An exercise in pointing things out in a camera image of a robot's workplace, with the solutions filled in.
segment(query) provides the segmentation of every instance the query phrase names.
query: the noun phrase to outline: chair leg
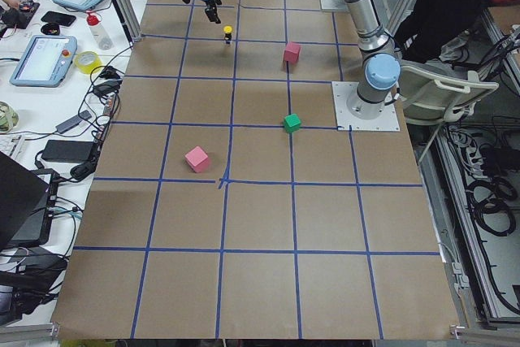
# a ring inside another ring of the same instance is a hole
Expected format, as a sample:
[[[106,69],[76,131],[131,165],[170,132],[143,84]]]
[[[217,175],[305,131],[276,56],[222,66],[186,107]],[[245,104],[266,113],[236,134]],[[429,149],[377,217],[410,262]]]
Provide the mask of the chair leg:
[[[424,159],[424,156],[426,156],[427,151],[430,149],[431,144],[437,137],[437,134],[439,133],[440,128],[442,128],[442,125],[444,125],[444,122],[441,122],[437,125],[433,133],[431,134],[430,138],[428,139],[428,142],[426,143],[426,146],[424,147],[424,150],[422,150],[421,155],[419,156],[419,159],[417,161],[417,165],[421,165],[421,161]]]

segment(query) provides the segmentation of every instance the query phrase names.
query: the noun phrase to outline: smartphone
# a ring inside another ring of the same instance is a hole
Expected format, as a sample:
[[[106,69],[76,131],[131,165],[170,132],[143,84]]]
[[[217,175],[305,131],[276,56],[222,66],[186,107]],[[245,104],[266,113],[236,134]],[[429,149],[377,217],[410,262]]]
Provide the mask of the smartphone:
[[[75,20],[76,17],[74,15],[63,14],[62,12],[56,11],[47,11],[46,14],[41,17],[42,22],[56,22],[57,24],[67,27],[74,23]]]

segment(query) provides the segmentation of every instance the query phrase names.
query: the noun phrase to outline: white desk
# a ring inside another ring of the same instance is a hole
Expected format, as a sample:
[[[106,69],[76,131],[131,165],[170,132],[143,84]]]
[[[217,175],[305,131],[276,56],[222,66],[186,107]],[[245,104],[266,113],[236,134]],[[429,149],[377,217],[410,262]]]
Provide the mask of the white desk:
[[[56,5],[51,0],[35,0],[39,2],[40,8],[34,15],[31,23],[27,29],[6,32],[6,36],[10,37],[3,38],[0,40],[0,57],[17,57],[24,52],[30,38],[33,35],[40,33],[40,28],[43,23],[40,21],[41,17],[47,11],[60,11],[68,13],[62,7]],[[105,1],[99,5],[99,8],[106,7],[109,1]],[[138,20],[141,20],[146,0],[132,0],[132,5]],[[103,18],[103,25],[107,32],[110,34],[114,47],[109,50],[100,50],[93,39],[89,28],[86,24],[85,13],[75,13],[77,16],[76,22],[70,28],[63,28],[63,35],[75,36],[78,41],[77,53],[86,50],[93,50],[100,54],[100,58],[103,64],[107,64],[115,54],[128,48],[129,44],[127,38],[124,35],[124,31],[121,28],[119,18],[115,13],[114,7],[110,7],[108,10],[100,11],[99,13]],[[128,65],[131,50],[127,50],[116,58],[111,65],[115,68],[124,72]],[[62,83],[56,88],[43,88],[43,87],[19,87],[9,83],[9,79],[15,70],[16,63],[10,61],[0,62],[0,99],[3,102],[7,102],[11,105],[16,112],[19,114],[19,123],[13,129],[13,132],[42,132],[51,133],[55,130],[57,124],[62,123],[64,120],[71,118],[77,114],[78,107],[80,106],[86,91],[89,89],[90,81],[89,76],[81,73],[73,64],[69,69]],[[88,100],[89,105],[95,111],[95,114],[100,115],[103,111],[103,105],[98,101],[95,96],[90,96]],[[83,122],[80,126],[72,129],[67,136],[79,135],[89,125]],[[74,137],[74,140],[78,141],[91,141],[93,139],[90,128],[86,130],[82,135]],[[25,166],[27,169],[35,169],[34,157],[38,151],[42,150],[49,139],[60,139],[61,137],[47,137],[38,141],[26,141],[24,143],[24,149],[18,157],[19,163]],[[45,167],[53,168],[59,174],[64,177],[69,177],[69,171],[75,164],[68,163],[45,163]],[[85,206],[85,200],[87,198],[90,185],[92,184],[93,176],[89,176],[87,179],[81,181],[78,184],[61,184],[59,186],[58,195],[60,197],[69,199],[79,206]],[[59,203],[60,206],[67,207],[66,203]],[[79,221],[76,221],[76,228],[80,225]],[[64,216],[57,218],[53,221],[50,238],[48,242],[43,245],[47,250],[56,254],[64,254],[69,248],[71,241],[75,239],[73,236],[74,223],[72,218]],[[59,283],[64,277],[64,273],[58,278]],[[36,325],[48,323],[50,317],[54,311],[56,301],[52,301],[46,305],[38,306],[31,315],[24,315],[20,321],[17,321],[12,326],[22,325]]]

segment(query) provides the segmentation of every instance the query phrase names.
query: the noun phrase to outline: white mounting plate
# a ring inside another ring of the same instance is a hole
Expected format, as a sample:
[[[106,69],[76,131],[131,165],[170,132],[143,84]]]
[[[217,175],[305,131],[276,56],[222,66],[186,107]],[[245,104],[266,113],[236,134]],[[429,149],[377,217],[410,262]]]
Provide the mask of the white mounting plate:
[[[352,127],[353,131],[399,132],[401,129],[394,105],[385,106],[379,117],[375,119],[361,119],[350,112],[347,108],[347,98],[358,87],[358,84],[355,81],[332,82],[338,130],[349,130]],[[390,100],[392,97],[389,94],[386,101]]]
[[[319,0],[322,11],[328,12],[349,12],[345,0]]]

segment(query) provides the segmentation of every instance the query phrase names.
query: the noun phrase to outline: yellow tape roll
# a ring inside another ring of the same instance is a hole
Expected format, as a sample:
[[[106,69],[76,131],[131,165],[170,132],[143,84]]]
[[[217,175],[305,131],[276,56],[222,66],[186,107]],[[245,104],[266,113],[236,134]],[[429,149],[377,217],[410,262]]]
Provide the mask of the yellow tape roll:
[[[92,71],[99,72],[102,69],[102,62],[96,52],[81,52],[74,58],[74,65],[76,65],[81,73],[90,75]]]

